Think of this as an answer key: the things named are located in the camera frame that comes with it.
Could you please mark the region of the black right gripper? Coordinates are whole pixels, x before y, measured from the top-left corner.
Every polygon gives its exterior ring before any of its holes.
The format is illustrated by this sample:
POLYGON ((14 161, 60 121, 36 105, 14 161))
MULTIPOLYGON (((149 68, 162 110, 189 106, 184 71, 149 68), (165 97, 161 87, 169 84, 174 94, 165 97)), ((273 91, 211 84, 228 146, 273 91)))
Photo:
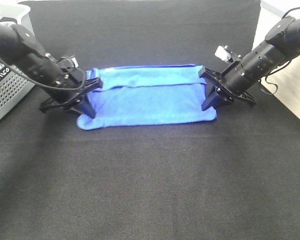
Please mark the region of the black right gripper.
POLYGON ((203 67, 199 70, 198 76, 217 84, 212 88, 205 101, 201 104, 201 110, 205 111, 210 107, 219 108, 234 103, 235 99, 254 106, 256 99, 247 90, 256 83, 256 79, 244 71, 230 71, 221 74, 212 69, 203 67))

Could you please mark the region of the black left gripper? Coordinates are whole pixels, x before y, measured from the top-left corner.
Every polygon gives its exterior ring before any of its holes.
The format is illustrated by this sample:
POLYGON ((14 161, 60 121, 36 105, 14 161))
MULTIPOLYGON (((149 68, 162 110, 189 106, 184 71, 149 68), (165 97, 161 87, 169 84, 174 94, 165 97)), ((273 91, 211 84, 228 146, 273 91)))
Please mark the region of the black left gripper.
POLYGON ((52 82, 51 88, 43 88, 49 98, 40 104, 39 110, 46 113, 58 108, 95 118, 96 112, 85 94, 102 88, 103 81, 100 77, 87 79, 85 72, 66 73, 52 82))

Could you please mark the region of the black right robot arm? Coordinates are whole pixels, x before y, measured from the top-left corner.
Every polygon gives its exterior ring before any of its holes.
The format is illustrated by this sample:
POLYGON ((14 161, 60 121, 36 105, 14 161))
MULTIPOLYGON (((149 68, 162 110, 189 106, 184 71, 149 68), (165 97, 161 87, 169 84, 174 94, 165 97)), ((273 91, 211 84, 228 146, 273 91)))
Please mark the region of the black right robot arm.
POLYGON ((282 18, 264 40, 243 58, 236 57, 222 72, 203 67, 198 76, 209 81, 203 111, 230 105, 235 99, 250 106, 255 98, 247 90, 277 67, 300 55, 300 18, 282 18))

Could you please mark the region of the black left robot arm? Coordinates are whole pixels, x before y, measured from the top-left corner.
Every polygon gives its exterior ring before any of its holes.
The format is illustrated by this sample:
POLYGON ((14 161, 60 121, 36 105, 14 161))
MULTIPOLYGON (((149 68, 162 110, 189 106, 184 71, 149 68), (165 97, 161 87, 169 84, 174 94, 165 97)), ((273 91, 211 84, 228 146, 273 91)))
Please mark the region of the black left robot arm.
POLYGON ((61 108, 95 118, 87 93, 103 86, 99 77, 88 78, 74 56, 55 59, 23 25, 0 22, 0 62, 16 66, 22 77, 41 87, 50 97, 40 111, 61 108))

